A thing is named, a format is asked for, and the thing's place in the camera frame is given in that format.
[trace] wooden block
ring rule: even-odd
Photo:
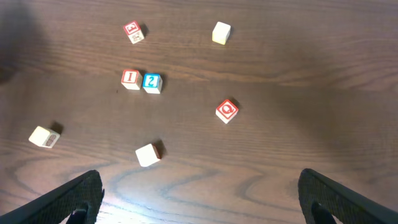
[[[132,44],[136,44],[144,40],[144,34],[142,33],[137,21],[132,21],[129,24],[126,24],[123,28]]]
[[[231,32],[231,26],[223,22],[217,22],[213,30],[213,41],[219,44],[225,44]]]
[[[142,87],[145,89],[147,93],[155,93],[160,94],[162,90],[163,80],[159,74],[145,74],[144,82],[142,83]]]
[[[136,154],[139,164],[142,167],[147,167],[154,164],[155,162],[160,161],[159,153],[157,152],[156,147],[152,144],[148,144],[140,149],[137,149]]]
[[[216,115],[224,121],[224,123],[228,124],[238,113],[238,108],[229,100],[225,100],[222,104],[220,104],[216,109]]]
[[[142,76],[137,70],[125,70],[123,71],[122,84],[128,90],[140,90]]]
[[[30,135],[29,141],[40,147],[52,148],[60,135],[55,131],[38,126]]]

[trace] white block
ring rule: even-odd
[[[229,100],[225,100],[216,109],[216,115],[228,124],[238,113],[238,108]]]
[[[55,131],[38,126],[30,135],[29,141],[40,147],[52,148],[60,135]]]
[[[128,90],[140,90],[142,76],[137,70],[125,70],[121,82]]]
[[[152,144],[148,144],[140,149],[137,149],[136,154],[139,164],[142,167],[147,167],[154,164],[155,162],[160,161],[159,153],[157,152],[155,146],[153,146]]]
[[[163,80],[159,74],[145,74],[142,87],[147,93],[160,94],[162,90]]]
[[[123,28],[132,44],[136,44],[144,40],[144,34],[142,33],[137,21],[132,21],[129,24],[126,24]]]
[[[213,30],[213,41],[219,44],[225,44],[231,32],[231,26],[223,22],[217,22]]]

